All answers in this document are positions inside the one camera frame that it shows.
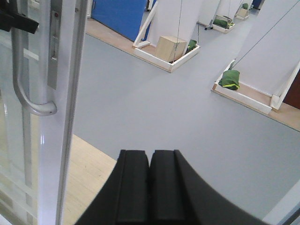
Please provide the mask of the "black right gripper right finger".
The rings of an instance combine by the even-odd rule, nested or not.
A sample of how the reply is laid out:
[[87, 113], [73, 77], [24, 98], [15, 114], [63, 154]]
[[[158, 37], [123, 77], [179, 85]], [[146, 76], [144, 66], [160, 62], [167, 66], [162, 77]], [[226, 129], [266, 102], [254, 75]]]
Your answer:
[[150, 224], [263, 225], [212, 188], [179, 150], [156, 150], [151, 159]]

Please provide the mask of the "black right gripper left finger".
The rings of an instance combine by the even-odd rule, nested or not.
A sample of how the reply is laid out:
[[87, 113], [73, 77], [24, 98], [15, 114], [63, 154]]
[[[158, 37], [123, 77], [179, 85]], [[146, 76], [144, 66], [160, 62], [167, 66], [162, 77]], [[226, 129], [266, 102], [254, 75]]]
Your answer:
[[144, 151], [121, 150], [106, 183], [76, 224], [147, 224], [148, 169], [148, 158]]

